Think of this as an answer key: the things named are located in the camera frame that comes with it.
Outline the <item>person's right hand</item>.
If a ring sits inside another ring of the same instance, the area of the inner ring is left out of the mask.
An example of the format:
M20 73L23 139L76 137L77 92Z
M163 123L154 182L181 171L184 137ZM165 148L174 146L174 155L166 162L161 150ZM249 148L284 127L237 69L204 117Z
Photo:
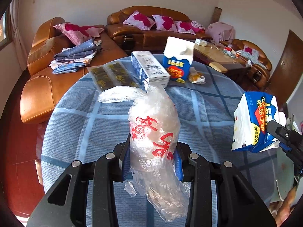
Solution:
M293 187L287 194L287 197L284 199L283 204L281 205L281 207L277 212L277 215L275 217L277 226L281 226L292 212L291 204L294 201L295 196L296 196L296 187Z

